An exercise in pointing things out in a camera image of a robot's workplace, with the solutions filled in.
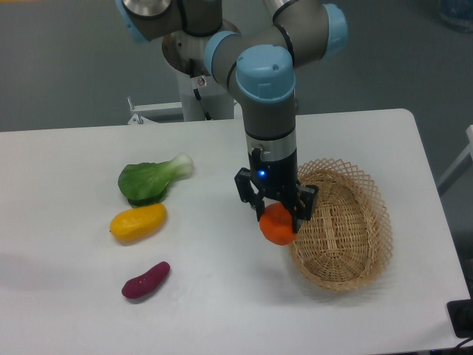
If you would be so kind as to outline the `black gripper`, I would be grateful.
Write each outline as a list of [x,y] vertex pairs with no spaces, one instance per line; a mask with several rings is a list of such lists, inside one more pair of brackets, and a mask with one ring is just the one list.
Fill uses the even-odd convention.
[[250,169],[242,167],[234,177],[240,200],[250,204],[258,222],[265,210],[264,197],[283,202],[292,232],[297,233],[311,219],[319,195],[318,186],[297,184],[297,149],[275,161],[264,161],[260,148],[248,157]]

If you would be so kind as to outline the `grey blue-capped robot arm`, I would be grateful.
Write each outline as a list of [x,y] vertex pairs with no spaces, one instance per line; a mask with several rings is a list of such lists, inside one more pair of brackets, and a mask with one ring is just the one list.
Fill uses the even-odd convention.
[[267,1],[272,25],[253,36],[229,30],[220,1],[118,1],[136,41],[177,38],[177,60],[210,78],[242,108],[249,167],[235,181],[240,199],[258,216],[264,199],[279,201],[298,231],[312,217],[318,189],[297,178],[297,67],[342,50],[344,13],[319,1]]

